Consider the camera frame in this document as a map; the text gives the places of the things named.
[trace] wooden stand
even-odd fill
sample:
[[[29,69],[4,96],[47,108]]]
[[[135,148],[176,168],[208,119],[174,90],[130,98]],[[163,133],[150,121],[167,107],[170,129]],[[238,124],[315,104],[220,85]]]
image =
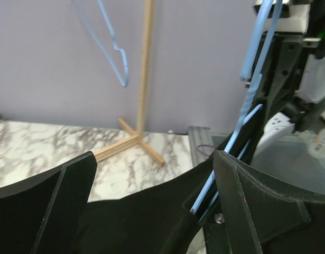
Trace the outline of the wooden stand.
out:
[[[97,162],[107,159],[113,155],[118,154],[136,144],[139,144],[160,166],[164,165],[163,158],[155,152],[145,141],[142,139],[142,133],[145,123],[146,113],[146,99],[149,79],[150,68],[150,52],[151,52],[151,38],[154,17],[154,2],[155,0],[145,1],[145,20],[142,39],[142,59],[141,59],[141,84],[140,84],[140,100],[137,116],[137,127],[134,131],[123,119],[119,118],[120,126],[130,135],[128,138],[116,142],[108,147],[105,147],[94,153]]]

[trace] gray wall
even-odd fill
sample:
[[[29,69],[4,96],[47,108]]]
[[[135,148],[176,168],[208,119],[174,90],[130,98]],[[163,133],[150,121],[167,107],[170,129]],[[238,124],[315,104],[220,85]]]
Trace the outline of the gray wall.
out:
[[[114,56],[96,0],[77,0]],[[0,0],[0,113],[19,121],[117,128],[136,123],[144,0],[104,0],[130,82],[122,88],[71,0]],[[252,1],[156,0],[146,130],[231,130],[245,96],[239,71]]]

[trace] bolt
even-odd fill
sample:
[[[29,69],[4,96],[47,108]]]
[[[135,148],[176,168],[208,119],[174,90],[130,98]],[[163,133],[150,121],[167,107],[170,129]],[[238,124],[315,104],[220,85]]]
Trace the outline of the bolt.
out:
[[[225,222],[224,215],[222,213],[217,213],[214,215],[215,222],[217,224],[222,224]]]

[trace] wooden pole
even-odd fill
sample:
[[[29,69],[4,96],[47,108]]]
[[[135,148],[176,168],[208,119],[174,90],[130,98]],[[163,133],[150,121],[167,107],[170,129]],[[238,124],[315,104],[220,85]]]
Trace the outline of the wooden pole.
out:
[[[154,4],[155,0],[145,1],[145,18],[143,25],[142,36],[142,55],[141,55],[141,80],[140,80],[140,98],[139,109],[137,115],[136,132],[139,138],[142,137],[142,133],[145,127],[145,115],[146,115],[146,101],[147,90],[150,73],[150,58],[151,58],[151,42],[152,42],[152,30],[154,20]]]

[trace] white marble surface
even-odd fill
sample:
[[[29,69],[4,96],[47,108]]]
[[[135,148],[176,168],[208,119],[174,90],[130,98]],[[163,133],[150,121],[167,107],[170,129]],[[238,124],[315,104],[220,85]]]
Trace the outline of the white marble surface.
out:
[[[125,137],[126,132],[120,130],[0,121],[0,187]],[[121,198],[192,168],[188,136],[146,133],[144,140],[164,158],[165,166],[158,166],[140,146],[134,146],[98,164],[89,201]],[[199,232],[188,254],[204,253],[203,233]]]

